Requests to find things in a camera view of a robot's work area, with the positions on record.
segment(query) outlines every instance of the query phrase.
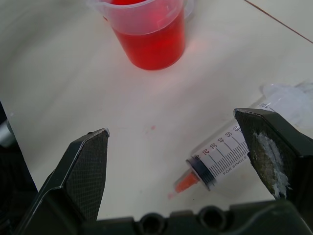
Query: syringe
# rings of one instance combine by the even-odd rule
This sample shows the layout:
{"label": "syringe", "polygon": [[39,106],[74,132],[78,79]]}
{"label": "syringe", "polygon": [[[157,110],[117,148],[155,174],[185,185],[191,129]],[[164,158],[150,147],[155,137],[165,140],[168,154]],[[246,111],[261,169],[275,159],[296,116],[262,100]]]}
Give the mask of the syringe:
{"label": "syringe", "polygon": [[[263,87],[266,99],[256,108],[279,113],[299,129],[313,129],[312,83],[297,87],[270,85]],[[236,121],[198,146],[186,160],[190,169],[174,184],[174,197],[192,185],[202,182],[209,190],[221,182],[244,161],[249,149]]]}

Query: orange liquid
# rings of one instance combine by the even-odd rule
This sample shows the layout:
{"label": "orange liquid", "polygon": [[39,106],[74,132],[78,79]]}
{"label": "orange liquid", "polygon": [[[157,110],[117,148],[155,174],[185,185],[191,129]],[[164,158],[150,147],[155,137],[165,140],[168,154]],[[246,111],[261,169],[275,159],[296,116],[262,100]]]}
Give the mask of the orange liquid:
{"label": "orange liquid", "polygon": [[172,65],[185,48],[183,9],[169,25],[153,33],[128,35],[113,30],[130,61],[145,70]]}

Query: measuring cup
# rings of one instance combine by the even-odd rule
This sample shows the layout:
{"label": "measuring cup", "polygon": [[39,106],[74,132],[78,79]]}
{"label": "measuring cup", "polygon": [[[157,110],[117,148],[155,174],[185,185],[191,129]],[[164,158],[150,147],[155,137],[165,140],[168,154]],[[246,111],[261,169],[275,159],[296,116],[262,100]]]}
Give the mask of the measuring cup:
{"label": "measuring cup", "polygon": [[145,70],[175,63],[185,48],[184,18],[194,0],[145,0],[130,5],[118,0],[87,0],[110,23],[130,61]]}

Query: printed number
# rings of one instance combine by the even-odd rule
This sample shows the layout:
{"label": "printed number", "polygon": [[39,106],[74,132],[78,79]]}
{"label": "printed number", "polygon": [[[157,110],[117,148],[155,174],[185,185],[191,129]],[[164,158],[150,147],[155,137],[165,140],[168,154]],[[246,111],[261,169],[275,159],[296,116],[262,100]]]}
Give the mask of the printed number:
{"label": "printed number", "polygon": [[226,135],[227,137],[231,137],[233,134],[230,133],[230,132],[227,132],[225,135]]}
{"label": "printed number", "polygon": [[235,131],[239,131],[239,130],[240,130],[240,127],[238,127],[238,126],[234,126],[234,127],[233,127],[233,130],[235,130]]}
{"label": "printed number", "polygon": [[213,143],[210,145],[213,149],[215,149],[217,146]]}
{"label": "printed number", "polygon": [[210,151],[209,150],[207,150],[207,149],[205,149],[204,151],[202,151],[202,153],[204,153],[205,155],[207,154],[207,153],[209,153]]}
{"label": "printed number", "polygon": [[262,103],[262,104],[259,105],[259,107],[267,108],[269,105],[270,105],[270,104],[264,104],[264,103]]}

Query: plastic measuring cup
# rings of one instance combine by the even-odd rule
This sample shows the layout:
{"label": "plastic measuring cup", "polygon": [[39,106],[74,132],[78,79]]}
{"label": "plastic measuring cup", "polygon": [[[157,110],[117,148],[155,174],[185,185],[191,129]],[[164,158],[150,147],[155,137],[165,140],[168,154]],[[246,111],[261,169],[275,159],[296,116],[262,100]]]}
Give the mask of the plastic measuring cup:
{"label": "plastic measuring cup", "polygon": [[[297,87],[272,84],[264,86],[262,92],[265,99],[256,108],[277,112],[298,129],[313,129],[313,83]],[[190,169],[175,182],[169,198],[198,182],[214,188],[249,161],[248,152],[240,127],[233,121],[192,151],[186,160]]]}
{"label": "plastic measuring cup", "polygon": [[187,0],[185,7],[184,0],[136,1],[119,5],[113,4],[118,0],[87,0],[87,5],[108,20],[134,65],[145,70],[172,65],[184,51],[184,17],[192,12],[194,0]]}

